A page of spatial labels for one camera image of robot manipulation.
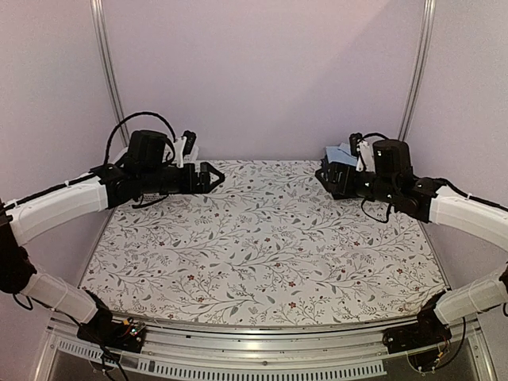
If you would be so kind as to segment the light blue long sleeve shirt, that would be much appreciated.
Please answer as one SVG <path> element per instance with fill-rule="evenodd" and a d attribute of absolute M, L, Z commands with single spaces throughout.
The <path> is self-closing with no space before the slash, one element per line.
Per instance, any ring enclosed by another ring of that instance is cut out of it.
<path fill-rule="evenodd" d="M 351 154 L 350 145 L 340 143 L 338 146 L 327 146 L 325 148 L 325 157 L 329 163 L 339 163 L 355 167 L 357 158 Z"/>

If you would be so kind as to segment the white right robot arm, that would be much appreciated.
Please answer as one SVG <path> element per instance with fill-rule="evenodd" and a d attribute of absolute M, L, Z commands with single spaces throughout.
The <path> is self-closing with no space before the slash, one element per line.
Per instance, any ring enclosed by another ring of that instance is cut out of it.
<path fill-rule="evenodd" d="M 334 198 L 360 197 L 379 201 L 389 211 L 400 212 L 424 223 L 447 226 L 502 250 L 507 249 L 506 208 L 473 197 L 447 179 L 418 178 L 406 169 L 356 171 L 339 165 L 322 167 L 315 173 L 321 185 Z M 451 291 L 434 295 L 418 313 L 410 339 L 426 346 L 441 333 L 441 326 L 483 313 L 507 302 L 507 267 Z"/>

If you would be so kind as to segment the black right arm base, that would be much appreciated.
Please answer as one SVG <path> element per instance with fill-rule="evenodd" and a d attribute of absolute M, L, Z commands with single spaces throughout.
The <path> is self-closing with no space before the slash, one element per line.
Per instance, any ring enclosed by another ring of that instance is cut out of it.
<path fill-rule="evenodd" d="M 410 355 L 409 362 L 419 372 L 435 371 L 448 351 L 451 331 L 442 323 L 434 309 L 444 291 L 435 294 L 417 314 L 417 321 L 383 331 L 383 344 L 390 354 L 407 352 L 434 345 L 434 349 Z"/>

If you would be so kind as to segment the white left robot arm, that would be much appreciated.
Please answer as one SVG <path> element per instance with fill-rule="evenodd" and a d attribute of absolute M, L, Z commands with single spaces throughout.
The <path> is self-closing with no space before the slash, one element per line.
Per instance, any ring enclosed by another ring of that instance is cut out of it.
<path fill-rule="evenodd" d="M 25 245 L 33 238 L 86 214 L 114 209 L 144 194 L 208 194 L 225 175 L 207 162 L 183 167 L 162 166 L 131 173 L 113 164 L 49 190 L 1 206 L 1 291 L 22 294 L 87 323 L 100 344 L 112 344 L 118 329 L 90 294 L 39 269 L 29 260 Z"/>

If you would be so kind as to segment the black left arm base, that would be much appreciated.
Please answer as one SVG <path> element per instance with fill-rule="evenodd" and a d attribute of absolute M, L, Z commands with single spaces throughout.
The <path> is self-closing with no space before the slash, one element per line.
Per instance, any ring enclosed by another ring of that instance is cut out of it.
<path fill-rule="evenodd" d="M 132 317 L 114 321 L 109 309 L 99 307 L 89 322 L 80 324 L 77 337 L 107 348 L 141 353 L 146 337 L 146 324 L 135 321 Z"/>

